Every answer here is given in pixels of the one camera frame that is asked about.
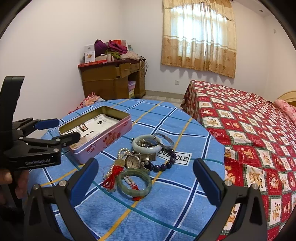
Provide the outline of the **pink clothes pile on floor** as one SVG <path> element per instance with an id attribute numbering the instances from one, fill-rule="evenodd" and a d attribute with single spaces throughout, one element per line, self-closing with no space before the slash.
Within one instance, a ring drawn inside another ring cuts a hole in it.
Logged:
<path id="1" fill-rule="evenodd" d="M 79 104 L 78 107 L 76 107 L 74 110 L 69 111 L 68 114 L 73 113 L 79 109 L 86 107 L 86 106 L 90 106 L 90 105 L 93 105 L 97 102 L 101 102 L 101 101 L 104 101 L 104 99 L 102 99 L 100 96 L 96 95 L 95 92 L 92 92 L 85 99 L 83 99 L 81 101 L 81 103 Z"/>

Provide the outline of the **dark green jade bangle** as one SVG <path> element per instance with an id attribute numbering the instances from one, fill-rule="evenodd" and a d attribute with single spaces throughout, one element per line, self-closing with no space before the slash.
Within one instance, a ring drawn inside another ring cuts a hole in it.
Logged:
<path id="1" fill-rule="evenodd" d="M 140 178 L 142 182 L 145 183 L 146 187 L 144 189 L 139 189 L 138 185 L 132 179 L 132 176 Z M 145 197 L 151 192 L 152 189 L 152 180 L 150 176 L 140 169 L 124 169 L 116 177 L 116 183 L 121 192 L 133 198 Z"/>

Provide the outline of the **beige patterned window curtain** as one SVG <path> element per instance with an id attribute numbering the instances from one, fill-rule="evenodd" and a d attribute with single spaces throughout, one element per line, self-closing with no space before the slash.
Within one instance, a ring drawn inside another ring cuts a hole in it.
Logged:
<path id="1" fill-rule="evenodd" d="M 161 64 L 236 72 L 236 25 L 230 1 L 164 1 Z"/>

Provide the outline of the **blue plaid tablecloth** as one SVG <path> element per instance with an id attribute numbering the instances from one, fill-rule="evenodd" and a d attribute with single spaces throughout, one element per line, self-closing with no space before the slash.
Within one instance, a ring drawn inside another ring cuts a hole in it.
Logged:
<path id="1" fill-rule="evenodd" d="M 214 214 L 193 171 L 196 159 L 224 177 L 224 146 L 196 120 L 171 103 L 120 99 L 79 109 L 60 119 L 44 139 L 60 135 L 64 127 L 84 114 L 110 107 L 125 112 L 132 128 L 108 139 L 96 160 L 99 170 L 75 211 L 95 240 L 194 240 Z M 156 160 L 125 164 L 137 137 L 170 139 L 175 160 L 160 151 Z"/>

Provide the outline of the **purple clothes pile on desk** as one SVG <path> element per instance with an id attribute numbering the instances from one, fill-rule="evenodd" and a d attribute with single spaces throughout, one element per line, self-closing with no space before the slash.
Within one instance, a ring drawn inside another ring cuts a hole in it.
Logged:
<path id="1" fill-rule="evenodd" d="M 99 57 L 102 54 L 115 57 L 119 59 L 121 55 L 128 52 L 127 47 L 121 44 L 118 44 L 115 41 L 109 40 L 107 43 L 102 42 L 102 40 L 96 40 L 94 43 L 95 57 Z"/>

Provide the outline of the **silver wrist watch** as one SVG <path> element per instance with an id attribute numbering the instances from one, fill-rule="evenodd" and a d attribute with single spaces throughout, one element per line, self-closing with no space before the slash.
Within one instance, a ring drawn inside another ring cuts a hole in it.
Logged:
<path id="1" fill-rule="evenodd" d="M 134 169 L 147 169 L 151 171 L 153 169 L 153 161 L 156 161 L 157 155 L 156 153 L 151 154 L 132 154 L 129 155 L 125 159 L 125 167 L 126 168 L 134 168 Z"/>

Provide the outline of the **silver metal bangle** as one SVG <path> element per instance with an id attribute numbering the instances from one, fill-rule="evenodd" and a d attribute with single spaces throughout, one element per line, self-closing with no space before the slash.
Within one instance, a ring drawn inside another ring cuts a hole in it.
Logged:
<path id="1" fill-rule="evenodd" d="M 169 150 L 174 147 L 175 142 L 168 136 L 162 133 L 155 133 L 153 135 L 153 140 L 160 145 L 163 149 Z"/>

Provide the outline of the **red patchwork bed quilt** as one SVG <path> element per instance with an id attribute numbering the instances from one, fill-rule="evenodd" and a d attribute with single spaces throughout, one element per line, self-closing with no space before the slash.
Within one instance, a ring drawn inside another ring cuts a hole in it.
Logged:
<path id="1" fill-rule="evenodd" d="M 274 240 L 295 207 L 295 124 L 257 94 L 192 80 L 182 109 L 225 147 L 225 177 L 259 186 Z"/>

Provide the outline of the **white product box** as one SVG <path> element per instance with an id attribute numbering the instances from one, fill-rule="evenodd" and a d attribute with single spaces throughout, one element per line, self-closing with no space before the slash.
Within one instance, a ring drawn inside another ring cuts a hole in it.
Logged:
<path id="1" fill-rule="evenodd" d="M 85 63 L 95 61 L 95 47 L 94 44 L 84 46 L 84 61 Z"/>

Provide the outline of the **purple storage box in desk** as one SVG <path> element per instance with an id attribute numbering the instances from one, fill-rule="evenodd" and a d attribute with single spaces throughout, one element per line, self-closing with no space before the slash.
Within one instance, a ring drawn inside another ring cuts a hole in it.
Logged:
<path id="1" fill-rule="evenodd" d="M 128 91 L 135 89 L 135 84 L 136 84 L 135 81 L 129 81 L 128 82 Z"/>

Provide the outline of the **brown wooden desk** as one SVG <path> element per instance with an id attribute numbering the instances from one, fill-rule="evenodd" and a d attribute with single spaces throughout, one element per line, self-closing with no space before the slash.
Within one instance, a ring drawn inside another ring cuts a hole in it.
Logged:
<path id="1" fill-rule="evenodd" d="M 146 60 L 116 60 L 101 65 L 78 68 L 84 96 L 92 92 L 105 100 L 142 98 L 145 91 Z M 128 82 L 135 81 L 135 89 L 128 91 Z"/>

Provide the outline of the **cream wooden headboard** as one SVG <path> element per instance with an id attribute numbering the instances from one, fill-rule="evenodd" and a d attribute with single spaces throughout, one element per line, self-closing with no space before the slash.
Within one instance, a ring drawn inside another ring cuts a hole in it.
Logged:
<path id="1" fill-rule="evenodd" d="M 278 99 L 284 100 L 288 104 L 296 107 L 296 91 L 295 90 L 284 93 L 283 95 L 278 97 Z"/>

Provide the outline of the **pale white jade bangle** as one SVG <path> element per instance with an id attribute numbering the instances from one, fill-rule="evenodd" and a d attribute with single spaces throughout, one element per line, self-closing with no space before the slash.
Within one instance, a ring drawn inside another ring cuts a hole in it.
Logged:
<path id="1" fill-rule="evenodd" d="M 153 140 L 153 135 L 141 135 L 133 139 L 132 148 L 140 154 L 158 153 L 162 147 Z"/>

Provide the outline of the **pink pillow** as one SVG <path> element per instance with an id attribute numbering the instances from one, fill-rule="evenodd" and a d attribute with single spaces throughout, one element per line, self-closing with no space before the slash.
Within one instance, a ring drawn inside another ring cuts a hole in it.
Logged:
<path id="1" fill-rule="evenodd" d="M 276 99 L 274 101 L 274 105 L 279 108 L 283 113 L 285 113 L 290 120 L 296 125 L 296 111 L 295 111 L 295 106 L 290 105 L 284 100 L 281 99 Z"/>

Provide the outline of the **red tassel charm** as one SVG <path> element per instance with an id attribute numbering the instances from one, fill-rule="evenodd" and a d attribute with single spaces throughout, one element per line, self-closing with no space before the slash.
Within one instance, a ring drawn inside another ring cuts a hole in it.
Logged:
<path id="1" fill-rule="evenodd" d="M 109 172 L 104 177 L 102 186 L 108 190 L 112 191 L 115 187 L 116 177 L 124 170 L 124 167 L 118 165 L 112 165 Z"/>

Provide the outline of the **pink metal tin box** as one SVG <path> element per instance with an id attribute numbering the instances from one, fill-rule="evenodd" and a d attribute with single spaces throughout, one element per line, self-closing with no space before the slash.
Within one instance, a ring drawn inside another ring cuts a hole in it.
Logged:
<path id="1" fill-rule="evenodd" d="M 84 164 L 131 129 L 132 118 L 129 113 L 100 106 L 62 125 L 59 134 L 80 134 L 79 142 L 72 144 L 69 149 L 71 158 Z"/>

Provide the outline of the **long red flat box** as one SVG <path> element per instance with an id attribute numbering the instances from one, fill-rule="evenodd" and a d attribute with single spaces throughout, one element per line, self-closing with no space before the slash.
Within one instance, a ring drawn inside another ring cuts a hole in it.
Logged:
<path id="1" fill-rule="evenodd" d="M 82 68 L 82 67 L 88 67 L 88 66 L 92 66 L 92 65 L 101 65 L 101 64 L 105 64 L 105 63 L 107 63 L 106 60 L 99 60 L 99 61 L 94 61 L 94 62 L 88 62 L 88 63 L 79 64 L 77 66 L 78 66 L 78 68 Z"/>

